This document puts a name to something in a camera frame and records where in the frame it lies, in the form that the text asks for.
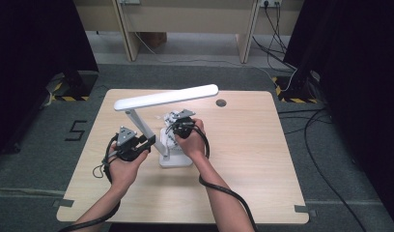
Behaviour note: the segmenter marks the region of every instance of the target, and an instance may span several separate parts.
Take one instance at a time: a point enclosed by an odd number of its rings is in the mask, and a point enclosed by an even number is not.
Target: dark curtain
[[[352,155],[394,220],[394,1],[336,1],[310,69]],[[305,0],[286,61],[303,62],[326,3]]]
[[[26,130],[49,80],[76,71],[99,70],[71,0],[0,1],[0,152]]]

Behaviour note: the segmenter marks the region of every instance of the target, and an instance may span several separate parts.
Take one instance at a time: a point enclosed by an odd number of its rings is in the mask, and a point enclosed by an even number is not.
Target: person's left hand
[[[115,150],[116,144],[113,144],[109,150],[109,154]],[[145,150],[140,156],[133,161],[124,161],[115,156],[109,158],[110,163],[109,172],[112,178],[112,189],[121,191],[126,194],[128,188],[134,183],[137,177],[137,171],[139,170],[140,164],[146,159],[149,154],[148,150]]]

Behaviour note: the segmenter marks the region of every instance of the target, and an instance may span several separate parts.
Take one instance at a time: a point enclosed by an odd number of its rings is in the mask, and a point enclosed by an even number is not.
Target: yellow and black tape
[[[311,97],[310,93],[310,98],[293,98],[285,96],[284,91],[281,90],[281,87],[276,84],[276,81],[278,80],[278,77],[273,77],[272,81],[275,83],[275,92],[276,96],[278,97],[278,100],[282,102],[294,102],[294,103],[317,103],[317,100],[313,97]]]
[[[74,101],[87,101],[88,99],[89,97],[52,96],[53,101],[74,102]]]
[[[60,82],[56,85],[55,90],[53,91],[52,100],[53,101],[65,101],[65,102],[75,102],[75,101],[87,101],[89,96],[67,96],[62,93],[61,87],[63,87],[63,82]]]

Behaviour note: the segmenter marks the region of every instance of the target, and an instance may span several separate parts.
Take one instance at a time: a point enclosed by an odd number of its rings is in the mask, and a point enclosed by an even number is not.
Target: black controller
[[[188,138],[193,131],[194,122],[190,117],[178,119],[173,124],[173,134],[178,135],[181,138]]]
[[[133,130],[121,128],[115,148],[116,156],[125,161],[133,161],[143,151],[148,150],[150,152],[153,144],[155,144],[155,135],[149,139],[144,134],[136,137]]]

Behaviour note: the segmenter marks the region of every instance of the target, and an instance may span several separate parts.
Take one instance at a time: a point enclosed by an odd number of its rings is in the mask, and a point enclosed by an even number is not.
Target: hazard tape
[[[87,101],[88,99],[89,97],[52,96],[53,101],[65,101],[65,102]]]
[[[275,93],[276,96],[278,97],[278,100],[282,102],[294,102],[294,103],[317,103],[316,99],[302,99],[302,98],[285,98],[284,97],[284,91],[281,90],[279,85],[276,84],[276,81],[278,80],[278,77],[273,77],[272,81],[275,83]]]

